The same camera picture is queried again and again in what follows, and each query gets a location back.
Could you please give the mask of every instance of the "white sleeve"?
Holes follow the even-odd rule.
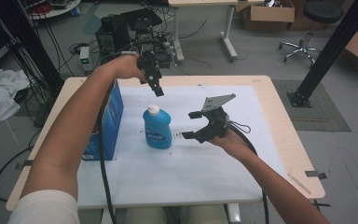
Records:
[[[19,200],[8,223],[78,224],[77,202],[72,195],[60,190],[39,190]]]

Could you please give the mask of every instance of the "chair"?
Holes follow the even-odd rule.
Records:
[[[284,62],[286,62],[287,59],[289,59],[289,57],[291,57],[292,55],[299,52],[303,52],[310,59],[310,66],[313,66],[315,64],[315,60],[312,58],[312,56],[310,56],[309,51],[316,51],[318,53],[320,53],[321,51],[315,48],[308,47],[308,43],[310,42],[310,39],[312,38],[313,32],[316,30],[318,23],[325,23],[325,24],[335,23],[339,21],[339,19],[342,17],[344,13],[340,7],[329,2],[307,3],[304,6],[303,13],[309,19],[315,21],[312,29],[308,31],[304,39],[301,39],[299,41],[298,45],[288,42],[280,42],[279,49],[281,49],[283,45],[287,45],[295,48],[295,50],[292,53],[287,54],[284,57],[283,60]]]

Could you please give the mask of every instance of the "black stool seat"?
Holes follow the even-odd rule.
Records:
[[[304,6],[304,15],[313,21],[320,23],[334,23],[339,21],[344,12],[329,2],[312,2]]]

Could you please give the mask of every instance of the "blue bottle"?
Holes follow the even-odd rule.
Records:
[[[165,149],[172,143],[171,116],[157,105],[150,105],[144,112],[145,136],[149,146]]]

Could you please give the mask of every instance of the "pants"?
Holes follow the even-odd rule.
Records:
[[[166,224],[162,207],[127,209],[127,224]],[[181,224],[228,224],[225,208],[220,205],[184,206],[180,212]]]

